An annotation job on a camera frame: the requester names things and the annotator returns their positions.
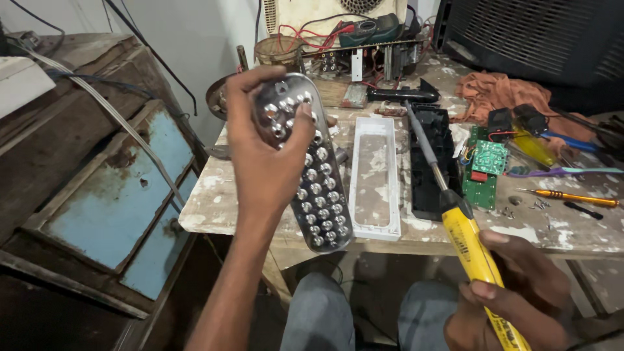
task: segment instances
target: yellow screwdriver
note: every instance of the yellow screwdriver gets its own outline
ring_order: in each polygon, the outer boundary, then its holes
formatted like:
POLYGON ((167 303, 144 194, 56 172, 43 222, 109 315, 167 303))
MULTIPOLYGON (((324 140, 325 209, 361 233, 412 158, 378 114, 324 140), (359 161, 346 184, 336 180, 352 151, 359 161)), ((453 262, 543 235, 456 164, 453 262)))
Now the yellow screwdriver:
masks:
POLYGON ((563 200, 568 200, 568 201, 588 202, 590 204, 594 204, 597 206, 614 208, 614 207, 618 207, 618 205, 620 204, 620 201, 616 199, 601 199, 599 197, 572 195, 572 194, 568 194, 568 193, 556 191, 556 190, 543 190, 543 189, 529 190, 529 189, 521 189, 521 188, 517 188, 517 189, 526 191, 526 192, 533 192, 534 194, 537 194, 542 197, 548 197, 549 199, 563 199, 563 200))
MULTIPOLYGON (((496 284, 499 287, 505 287, 492 255, 479 242, 479 227, 474 220, 470 204, 446 185, 442 172, 437 165, 436 155, 433 153, 421 123, 416 119, 416 115, 414 115, 414 111, 411 109, 411 104, 407 100, 405 101, 405 107, 407 108, 407 114, 409 115, 414 133, 418 138, 418 144, 427 159, 427 163, 433 170, 437 185, 442 191, 440 193, 442 223, 468 278, 470 280, 479 279, 496 284)), ((527 341, 513 325, 500 316, 493 314, 489 309, 485 308, 485 311, 490 318, 490 322, 492 322, 496 336, 498 336, 504 351, 531 350, 527 341)))

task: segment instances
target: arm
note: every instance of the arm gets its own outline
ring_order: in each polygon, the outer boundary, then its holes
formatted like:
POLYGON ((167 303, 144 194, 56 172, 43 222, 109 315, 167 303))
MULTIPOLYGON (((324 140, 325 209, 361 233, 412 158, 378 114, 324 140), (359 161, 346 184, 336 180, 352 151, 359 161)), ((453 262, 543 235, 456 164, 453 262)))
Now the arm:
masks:
POLYGON ((302 104, 282 150, 268 146, 257 134, 251 121, 255 88, 284 74, 284 67, 261 66, 227 82, 228 143, 236 178, 238 220, 230 251, 186 351, 247 349, 266 253, 282 213, 295 196, 315 129, 310 105, 302 104))

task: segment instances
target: jeans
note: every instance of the jeans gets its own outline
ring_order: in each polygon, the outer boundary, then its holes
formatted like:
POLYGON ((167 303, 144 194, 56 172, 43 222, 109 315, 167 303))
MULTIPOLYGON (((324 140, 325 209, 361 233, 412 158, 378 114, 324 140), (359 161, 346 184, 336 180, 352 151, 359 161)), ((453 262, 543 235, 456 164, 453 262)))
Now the jeans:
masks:
MULTIPOLYGON (((457 310, 457 291, 434 281, 414 283, 401 302, 401 351, 448 351, 443 328, 457 310)), ((351 307, 331 278, 310 273, 290 303, 280 351, 355 350, 351 307)))

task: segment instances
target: green circuit board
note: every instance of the green circuit board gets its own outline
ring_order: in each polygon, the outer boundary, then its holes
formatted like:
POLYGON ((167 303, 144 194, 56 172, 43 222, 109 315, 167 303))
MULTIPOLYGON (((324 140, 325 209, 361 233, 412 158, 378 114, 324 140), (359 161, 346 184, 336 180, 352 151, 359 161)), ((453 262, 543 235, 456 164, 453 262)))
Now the green circuit board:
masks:
POLYGON ((472 169, 475 171, 503 174, 507 163, 507 149, 497 142, 478 140, 472 156, 472 169))
MULTIPOLYGON (((473 126, 470 139, 468 139, 468 147, 473 146, 477 141, 487 140, 487 129, 483 127, 473 126)), ((462 190, 464 197, 474 206, 494 210, 496 208, 496 175, 488 174, 485 182, 477 182, 471 180, 472 162, 464 169, 464 177, 462 181, 462 190)))

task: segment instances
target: wooden table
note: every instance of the wooden table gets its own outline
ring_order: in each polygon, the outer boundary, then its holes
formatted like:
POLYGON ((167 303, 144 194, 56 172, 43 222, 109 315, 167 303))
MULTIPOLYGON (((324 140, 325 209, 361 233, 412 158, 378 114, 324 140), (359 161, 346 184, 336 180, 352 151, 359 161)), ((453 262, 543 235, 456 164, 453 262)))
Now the wooden table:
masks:
MULTIPOLYGON (((417 71, 402 86, 417 87, 419 78, 424 78, 440 90, 441 107, 452 117, 464 112, 466 102, 454 95, 457 80, 471 72, 470 69, 451 61, 444 56, 426 57, 417 71)), ((365 109, 327 108, 328 115, 334 115, 338 124, 330 130, 335 146, 345 148, 349 159, 341 166, 345 189, 349 189, 351 178, 351 153, 353 151, 354 128, 357 117, 376 117, 373 110, 380 103, 369 103, 365 109)), ((357 238, 347 246, 347 250, 382 252, 392 254, 455 255, 443 226, 439 222, 421 220, 414 217, 411 208, 410 155, 407 138, 406 117, 393 117, 395 126, 397 168, 399 175, 401 212, 401 238, 397 242, 357 238)), ((470 125, 462 124, 469 130, 470 125)), ((224 129, 217 144, 227 143, 227 130, 224 129)), ((592 155, 577 157, 579 166, 600 166, 592 155)), ((518 160, 512 159, 512 165, 518 160)), ((550 200, 551 207, 545 210, 529 209, 536 198, 520 193, 517 187, 526 189, 555 189, 574 194, 618 197, 620 184, 624 178, 605 175, 586 175, 583 182, 572 177, 514 179, 501 176, 497 185, 497 210, 489 213, 475 211, 477 222, 482 229, 491 228, 507 234, 531 239, 551 256, 563 259, 624 259, 624 210, 598 209, 586 205, 605 218, 597 221, 581 212, 569 209, 558 200, 550 200), (513 206, 510 195, 519 195, 523 203, 513 206), (514 219, 501 214, 505 207, 514 212, 514 219)), ((214 157, 208 160, 189 201, 180 215, 182 226, 192 232, 234 234, 236 223, 236 186, 230 161, 220 161, 214 157)), ((282 215, 281 222, 271 243, 270 253, 265 262, 265 280, 280 295, 283 302, 290 301, 290 292, 280 273, 281 269, 308 260, 316 254, 307 248, 295 217, 290 208, 282 215)))

